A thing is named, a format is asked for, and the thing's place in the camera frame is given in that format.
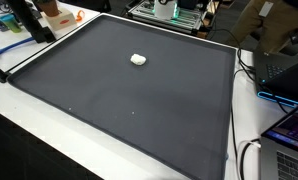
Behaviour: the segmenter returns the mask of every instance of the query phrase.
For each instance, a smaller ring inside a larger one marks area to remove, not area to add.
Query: laptop
[[[261,135],[261,180],[298,180],[298,107]]]
[[[258,97],[274,102],[277,98],[283,105],[298,106],[298,59],[260,52],[253,56]]]

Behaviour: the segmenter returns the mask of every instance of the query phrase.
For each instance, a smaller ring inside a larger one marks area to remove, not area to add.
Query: black mat
[[[148,62],[133,65],[134,53]],[[102,15],[8,81],[190,178],[218,180],[234,60],[234,49]]]

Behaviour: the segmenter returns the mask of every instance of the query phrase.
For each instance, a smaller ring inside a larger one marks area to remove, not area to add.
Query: white table
[[[79,10],[83,10],[85,12],[85,17],[82,19],[82,21],[77,23],[77,26],[73,25],[73,26],[61,29],[59,31],[55,31],[54,34],[56,39],[60,39],[61,37],[68,34],[70,31],[74,30],[77,27],[80,27],[90,19],[100,14],[99,12],[96,12],[96,11],[68,5],[65,3],[59,2],[58,5],[60,7],[64,7],[69,11],[71,11],[74,16],[77,15]],[[39,22],[43,27],[48,25],[43,18],[39,19]],[[10,44],[19,42],[29,37],[31,37],[31,35],[24,27],[22,27],[22,32],[20,33],[12,33],[11,31],[6,31],[6,32],[0,31],[0,48],[4,48]],[[49,45],[50,43],[48,44],[44,42],[44,43],[37,44],[35,41],[32,41],[32,42],[23,44],[21,46],[15,47],[13,49],[10,49],[9,51],[0,55],[0,68],[3,71],[8,71],[10,68],[26,60],[31,55],[35,54],[36,52],[42,50],[43,48]]]
[[[242,59],[251,64],[252,53],[243,51]],[[277,104],[256,97],[254,85],[244,73],[236,77],[233,107],[237,143],[259,137],[262,131],[283,116]],[[144,153],[8,83],[0,83],[0,113],[106,180],[187,179]],[[225,179],[237,180],[231,127],[228,153]],[[246,179],[260,179],[258,149],[250,148],[245,165]]]

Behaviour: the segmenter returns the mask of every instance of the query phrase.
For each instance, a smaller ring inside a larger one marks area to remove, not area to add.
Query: laptop screen
[[[265,132],[266,137],[298,150],[298,108]]]

